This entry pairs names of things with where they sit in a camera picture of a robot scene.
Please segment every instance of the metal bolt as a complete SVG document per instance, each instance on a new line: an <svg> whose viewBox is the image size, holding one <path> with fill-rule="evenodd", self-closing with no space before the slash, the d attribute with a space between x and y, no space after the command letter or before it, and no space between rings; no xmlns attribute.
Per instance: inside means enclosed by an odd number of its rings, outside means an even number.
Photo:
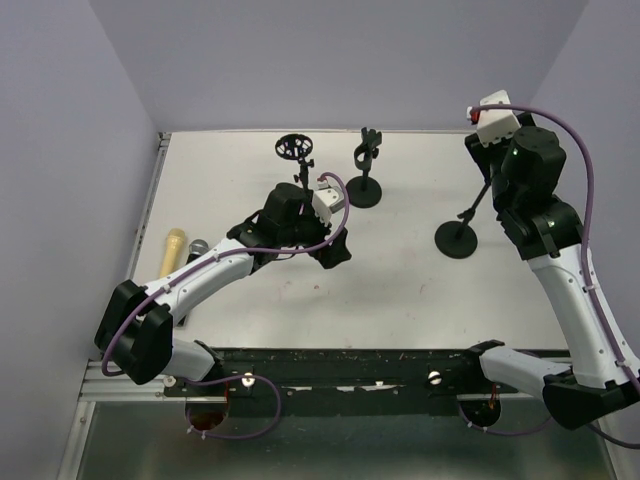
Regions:
<svg viewBox="0 0 640 480"><path fill-rule="evenodd" d="M253 387L253 384L256 383L256 379L253 378L253 374L251 372L247 372L244 375L247 378L242 379L242 384L247 388Z"/></svg>
<svg viewBox="0 0 640 480"><path fill-rule="evenodd" d="M171 388L174 387L177 383L176 377L172 377L172 376L168 376L168 377L164 377L162 379L162 383L164 384L165 387L167 388Z"/></svg>
<svg viewBox="0 0 640 480"><path fill-rule="evenodd" d="M436 370L429 372L428 378L431 385L440 385L442 383L442 375Z"/></svg>

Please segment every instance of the yellow microphone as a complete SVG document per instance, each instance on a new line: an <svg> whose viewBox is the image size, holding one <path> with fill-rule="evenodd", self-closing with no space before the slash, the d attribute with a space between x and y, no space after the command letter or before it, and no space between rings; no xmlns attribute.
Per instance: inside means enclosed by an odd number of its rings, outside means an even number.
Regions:
<svg viewBox="0 0 640 480"><path fill-rule="evenodd" d="M180 256L182 246L185 244L187 236L184 230L172 228L167 235L167 249L164 252L162 260L162 268L160 269L160 278L166 277L176 269L176 262Z"/></svg>

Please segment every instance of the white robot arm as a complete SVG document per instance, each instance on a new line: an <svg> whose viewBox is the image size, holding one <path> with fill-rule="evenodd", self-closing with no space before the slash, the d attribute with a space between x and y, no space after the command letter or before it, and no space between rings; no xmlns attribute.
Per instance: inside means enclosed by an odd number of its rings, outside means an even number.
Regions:
<svg viewBox="0 0 640 480"><path fill-rule="evenodd" d="M481 105L509 104L506 92ZM574 429L638 401L638 394L616 359L596 313L590 289L601 304L626 362L637 376L640 361L629 348L600 289L588 252L594 285L586 285L581 264L582 223L575 210L553 194L566 154L554 133L522 123L511 110L482 112L478 133L465 142L485 181L507 237L542 284L571 354L558 364L493 346L479 356L485 377L542 401L551 415Z"/></svg>
<svg viewBox="0 0 640 480"><path fill-rule="evenodd" d="M292 251L282 248L302 248L298 253L308 253L325 269L349 260L346 210L341 226L325 240L332 214L345 205L343 192L326 180L314 191L278 184L262 210L232 228L227 238L197 260L142 286L131 280L118 285L95 344L103 352L111 349L113 361L138 384L159 374L202 380L215 365L214 352L173 338L173 327L222 287L255 273L279 253ZM134 320L133 312L143 304L142 316Z"/></svg>

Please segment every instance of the white wall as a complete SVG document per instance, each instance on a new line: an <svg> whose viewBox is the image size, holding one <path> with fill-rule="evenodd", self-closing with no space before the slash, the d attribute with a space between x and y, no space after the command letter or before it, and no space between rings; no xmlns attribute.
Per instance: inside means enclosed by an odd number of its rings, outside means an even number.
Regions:
<svg viewBox="0 0 640 480"><path fill-rule="evenodd" d="M586 0L90 0L161 129L466 127L528 102Z"/></svg>
<svg viewBox="0 0 640 480"><path fill-rule="evenodd" d="M638 354L639 25L637 0L591 0L533 101L570 122L593 155L594 263L616 319ZM559 193L582 211L584 164L575 148L571 152ZM619 414L625 439L640 441L639 413L636 405ZM640 471L640 457L630 457Z"/></svg>
<svg viewBox="0 0 640 480"><path fill-rule="evenodd" d="M0 14L0 465L55 478L155 126L85 0Z"/></svg>

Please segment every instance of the white table surface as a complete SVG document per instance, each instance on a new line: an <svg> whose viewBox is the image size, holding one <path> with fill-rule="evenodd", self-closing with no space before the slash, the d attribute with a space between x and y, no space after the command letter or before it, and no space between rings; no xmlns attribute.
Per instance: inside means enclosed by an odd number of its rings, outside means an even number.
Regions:
<svg viewBox="0 0 640 480"><path fill-rule="evenodd" d="M187 244L203 238L215 245L262 208L276 183L292 181L295 162L274 153L284 133L174 133L134 280L158 275L171 228L185 230ZM346 183L359 174L359 132L307 134L312 178L331 171ZM464 136L384 132L371 172L383 198L369 210L352 208L351 261L328 271L306 255L269 264L196 307L175 336L215 347L449 349L497 338L514 348L566 348L542 287L495 221L489 198L472 224L479 238L473 256L453 260L434 244L438 226L468 208L482 187ZM186 257L185 248L181 264Z"/></svg>

